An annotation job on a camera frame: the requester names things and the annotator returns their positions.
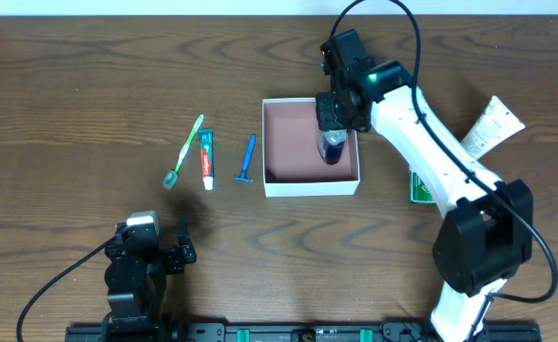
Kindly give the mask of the clear bottle with purple liquid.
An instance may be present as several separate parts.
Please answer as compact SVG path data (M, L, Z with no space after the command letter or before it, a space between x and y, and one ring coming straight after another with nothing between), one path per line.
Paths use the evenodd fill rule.
M347 138L346 129L319 132L317 149L327 164L333 165L339 162Z

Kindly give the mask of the green toothbrush with clear cap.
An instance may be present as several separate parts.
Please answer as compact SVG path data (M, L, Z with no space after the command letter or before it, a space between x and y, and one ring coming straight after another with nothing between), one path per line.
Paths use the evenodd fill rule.
M193 124L193 126L190 130L189 136L187 137L185 143L183 144L183 147L180 150L180 153L179 153L179 156L178 156L178 159L177 159L177 162L176 162L175 166L170 171L168 171L167 174L164 177L163 186L164 186L165 189L170 190L177 183L177 180L179 178L179 170L180 170L180 168L183 164L183 161L184 161L184 159L185 159L185 157L186 157L186 155L189 151L189 147L190 147L195 135L199 131L203 121L204 121L204 115L201 114L197 118L197 120L194 122L194 124Z

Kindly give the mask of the blue disposable razor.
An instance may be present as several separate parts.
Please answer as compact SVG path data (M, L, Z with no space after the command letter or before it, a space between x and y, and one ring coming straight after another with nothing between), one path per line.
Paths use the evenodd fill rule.
M255 134L252 134L249 139L249 143L247 145L247 149L241 165L241 171L238 175L235 175L233 177L234 181L247 182L247 183L251 183L253 181L252 179L247 177L247 172L250 167L251 160L254 154L256 140L257 140L257 136Z

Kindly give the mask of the red green toothpaste tube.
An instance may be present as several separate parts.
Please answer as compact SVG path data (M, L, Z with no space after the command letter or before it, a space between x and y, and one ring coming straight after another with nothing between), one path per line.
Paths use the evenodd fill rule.
M202 128L198 132L201 158L202 158L202 182L206 191L214 188L214 163L213 163L213 141L214 130L211 127Z

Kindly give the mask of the green soap box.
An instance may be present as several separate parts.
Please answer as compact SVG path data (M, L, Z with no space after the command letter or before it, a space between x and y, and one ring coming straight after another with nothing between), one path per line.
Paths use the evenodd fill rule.
M409 202L412 204L434 204L432 193L412 168L409 168Z

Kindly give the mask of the white cream tube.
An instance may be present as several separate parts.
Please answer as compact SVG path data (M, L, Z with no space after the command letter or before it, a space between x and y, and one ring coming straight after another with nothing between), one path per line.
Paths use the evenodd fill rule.
M497 97L489 104L461 141L465 150L479 160L507 138L523 130L525 125Z

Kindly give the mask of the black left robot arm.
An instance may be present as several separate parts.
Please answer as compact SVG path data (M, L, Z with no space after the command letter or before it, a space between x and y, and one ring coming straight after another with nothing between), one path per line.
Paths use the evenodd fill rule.
M110 313L102 321L102 341L181 341L177 321L162 313L166 278L182 274L197 253L181 218L177 243L161 247L158 221L151 214L116 225L105 247L111 260L105 272Z

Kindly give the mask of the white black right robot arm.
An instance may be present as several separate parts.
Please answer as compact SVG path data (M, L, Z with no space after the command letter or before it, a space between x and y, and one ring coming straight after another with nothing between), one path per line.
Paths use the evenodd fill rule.
M443 341L478 336L492 298L531 257L529 188L503 182L472 157L399 62L356 57L322 68L331 88L316 96L320 130L383 136L428 186L443 218L433 245L444 279L434 333Z

